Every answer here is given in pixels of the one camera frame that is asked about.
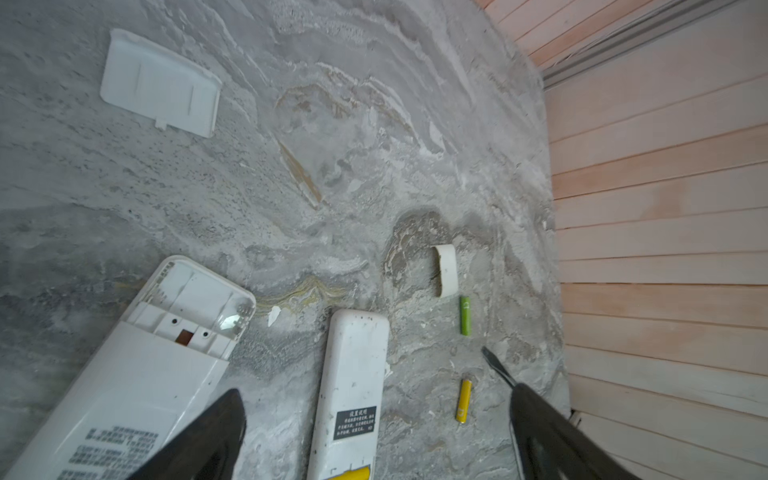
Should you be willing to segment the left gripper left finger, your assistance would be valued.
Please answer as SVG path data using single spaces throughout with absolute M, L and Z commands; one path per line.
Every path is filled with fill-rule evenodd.
M 230 479 L 246 428 L 241 393 L 230 389 L 129 479 Z

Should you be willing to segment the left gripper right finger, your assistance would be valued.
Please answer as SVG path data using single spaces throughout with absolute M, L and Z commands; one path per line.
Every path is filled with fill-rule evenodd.
M 524 479 L 634 479 L 529 386 L 511 393 L 511 428 Z

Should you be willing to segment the yellow AAA battery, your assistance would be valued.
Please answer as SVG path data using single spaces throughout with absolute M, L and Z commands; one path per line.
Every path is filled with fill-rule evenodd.
M 463 378 L 460 385 L 459 397 L 455 418 L 460 424 L 465 424 L 468 419 L 469 406 L 471 401 L 472 381 Z

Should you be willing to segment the white remote with yellow sticker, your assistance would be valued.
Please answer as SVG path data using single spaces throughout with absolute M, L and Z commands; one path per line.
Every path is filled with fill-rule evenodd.
M 256 306 L 187 257 L 162 261 L 7 478 L 128 478 L 204 411 Z

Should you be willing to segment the red handled screwdriver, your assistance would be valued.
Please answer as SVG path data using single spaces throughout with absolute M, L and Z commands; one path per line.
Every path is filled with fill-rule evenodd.
M 504 367 L 498 357 L 485 346 L 482 347 L 481 353 L 489 367 L 495 371 L 511 389 L 514 389 L 517 385 L 517 382 Z

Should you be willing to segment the red white remote control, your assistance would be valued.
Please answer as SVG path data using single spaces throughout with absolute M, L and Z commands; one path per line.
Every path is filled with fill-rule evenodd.
M 390 323 L 341 309 L 330 320 L 307 477 L 369 466 L 374 474 Z

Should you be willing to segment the green AAA battery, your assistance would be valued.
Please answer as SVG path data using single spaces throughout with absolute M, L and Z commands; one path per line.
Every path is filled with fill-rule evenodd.
M 463 336 L 472 335 L 471 299 L 468 296 L 460 297 L 460 331 Z

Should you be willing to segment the white remote battery cover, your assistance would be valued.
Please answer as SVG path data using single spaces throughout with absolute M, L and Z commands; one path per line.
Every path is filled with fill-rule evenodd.
M 440 298 L 456 295 L 459 290 L 456 249 L 452 244 L 434 245 L 439 264 Z

